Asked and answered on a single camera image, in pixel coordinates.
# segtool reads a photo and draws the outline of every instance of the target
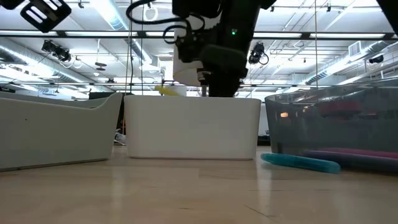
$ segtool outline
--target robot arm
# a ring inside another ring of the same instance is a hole
[[[127,17],[137,24],[160,24],[166,22],[182,22],[184,25],[172,25],[171,29],[185,29],[186,35],[177,37],[175,44],[178,58],[184,63],[201,61],[206,71],[206,82],[210,96],[232,97],[239,88],[239,80],[246,77],[247,55],[261,8],[271,7],[276,0],[173,0],[173,13],[176,18],[149,22],[139,21],[131,16],[132,10],[154,0],[141,0],[131,4]],[[188,16],[216,18],[220,22],[211,29],[193,30]]]

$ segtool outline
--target cable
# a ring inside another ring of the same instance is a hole
[[[315,63],[317,65],[317,89],[318,89],[318,16],[317,16],[317,1],[314,2],[315,4]]]
[[[155,1],[155,0],[140,0],[140,1],[136,1],[136,2],[132,3],[126,10],[127,18],[129,18],[130,21],[133,21],[136,24],[140,24],[140,25],[159,25],[159,24],[165,24],[168,22],[185,22],[187,24],[187,29],[192,30],[191,24],[189,23],[189,21],[187,21],[186,19],[181,19],[179,17],[174,17],[174,18],[169,18],[169,19],[161,19],[158,21],[144,21],[144,8],[142,8],[142,20],[141,21],[137,20],[131,16],[131,14],[132,14],[131,12],[136,7],[144,5],[144,4],[148,4],[153,1]]]
[[[267,62],[266,62],[266,63],[261,63],[261,62],[259,61],[259,63],[260,63],[261,65],[267,65],[267,64],[269,63],[269,57],[268,57],[268,55],[265,54],[265,53],[264,53],[264,55],[267,57]]]
[[[157,9],[157,7],[155,7],[155,6],[146,6],[146,5],[144,5],[143,7],[145,9],[145,11],[144,11],[145,20],[146,21],[156,21],[157,17],[159,16],[159,10]],[[154,14],[152,19],[148,19],[148,17],[147,17],[147,12],[149,10],[155,11],[155,14]]]
[[[80,66],[76,66],[76,65],[75,65],[75,62],[77,62],[77,61],[80,62]],[[75,61],[73,62],[73,67],[74,67],[75,69],[79,69],[79,68],[81,68],[82,66],[83,66],[83,62],[82,62],[80,59],[77,59],[77,56],[76,56]]]
[[[144,7],[142,7],[142,20],[144,20]],[[144,24],[141,24],[141,30],[144,30]],[[140,64],[141,64],[141,95],[144,96],[144,77],[142,74],[143,73],[143,71],[142,71],[142,69],[143,69],[142,51],[140,51],[140,53],[141,53],[141,61],[140,61]]]
[[[64,64],[61,62],[61,60],[58,59],[58,61],[59,61],[60,65],[62,65],[64,68],[70,68],[70,67],[73,66],[73,63],[75,63],[75,62],[73,62],[71,65],[66,66],[66,65],[64,65]]]
[[[132,35],[132,22],[130,22],[130,33],[131,33],[131,35]],[[132,90],[132,85],[131,85],[131,83],[132,83],[132,76],[133,76],[133,74],[134,74],[134,65],[132,64],[133,57],[132,57],[132,47],[131,47],[131,44],[132,44],[132,39],[130,38],[130,63],[131,63],[130,93],[131,93],[131,90]]]
[[[126,10],[127,18],[129,18],[130,21],[133,21],[136,24],[140,24],[142,26],[143,25],[159,25],[159,24],[165,24],[165,23],[169,23],[169,22],[184,22],[186,24],[186,26],[183,26],[183,25],[172,25],[172,26],[169,26],[168,28],[166,28],[164,30],[162,37],[163,37],[164,41],[166,43],[168,43],[168,44],[175,44],[175,41],[168,41],[165,38],[166,33],[168,31],[172,30],[172,29],[177,29],[177,28],[185,29],[187,34],[191,34],[192,32],[201,32],[201,31],[203,31],[205,29],[205,19],[201,15],[199,15],[197,13],[191,13],[190,14],[191,16],[196,17],[197,19],[201,20],[202,23],[203,23],[202,26],[199,29],[197,29],[197,30],[192,30],[191,23],[187,19],[182,19],[182,18],[179,18],[179,17],[174,17],[174,18],[169,18],[169,19],[161,19],[161,20],[158,20],[158,21],[144,21],[144,6],[142,7],[142,20],[137,20],[137,19],[132,17],[132,11],[135,8],[137,8],[138,6],[141,6],[141,5],[149,4],[150,2],[153,2],[153,1],[155,1],[155,0],[140,0],[140,1],[137,1],[137,2],[134,2],[134,3],[130,4],[130,6]],[[222,4],[220,4],[220,8],[218,9],[218,15],[221,14],[221,11],[222,11]]]

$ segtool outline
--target pink object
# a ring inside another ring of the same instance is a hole
[[[340,153],[348,153],[348,154],[359,154],[359,155],[365,155],[365,156],[377,156],[377,157],[398,159],[398,153],[396,153],[396,152],[379,152],[379,151],[369,151],[369,150],[362,150],[362,149],[345,149],[345,148],[321,148],[321,149],[319,149],[319,151],[340,152]]]

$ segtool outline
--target translucent plastic bin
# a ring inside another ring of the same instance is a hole
[[[398,155],[396,78],[273,95],[265,101],[272,152]]]

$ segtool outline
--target yellow object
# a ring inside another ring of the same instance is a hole
[[[175,91],[167,88],[167,87],[162,87],[160,85],[155,86],[155,90],[159,91],[159,93],[166,95],[166,96],[181,96]]]

